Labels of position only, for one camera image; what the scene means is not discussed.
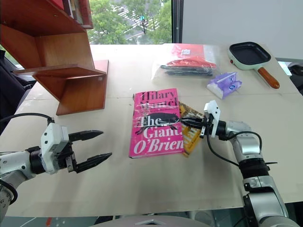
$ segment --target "frying pan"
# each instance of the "frying pan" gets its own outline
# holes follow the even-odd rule
[[[263,67],[271,56],[259,44],[253,42],[233,44],[229,47],[228,55],[231,63],[239,69],[255,70],[271,87],[275,89],[280,87],[279,82]]]

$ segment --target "purple package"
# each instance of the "purple package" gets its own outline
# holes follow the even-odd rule
[[[230,93],[241,87],[242,82],[237,80],[237,74],[237,72],[227,72],[216,76],[209,81],[206,87],[219,98],[224,99]]]

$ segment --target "plastic bag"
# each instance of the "plastic bag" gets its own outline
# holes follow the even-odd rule
[[[153,64],[152,79],[167,75],[217,75],[220,72],[215,63],[214,49],[209,45],[163,44],[160,58]]]
[[[237,72],[227,72],[210,80],[206,86],[211,92],[221,99],[239,89],[242,81],[237,80]]]

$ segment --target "pink book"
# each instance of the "pink book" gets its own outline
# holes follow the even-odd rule
[[[135,94],[129,157],[158,156],[183,151],[177,89]]]

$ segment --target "clear plastic bag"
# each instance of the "clear plastic bag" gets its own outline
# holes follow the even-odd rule
[[[152,67],[156,77],[212,76],[220,74],[214,54],[215,47],[199,44],[163,44],[159,58]]]

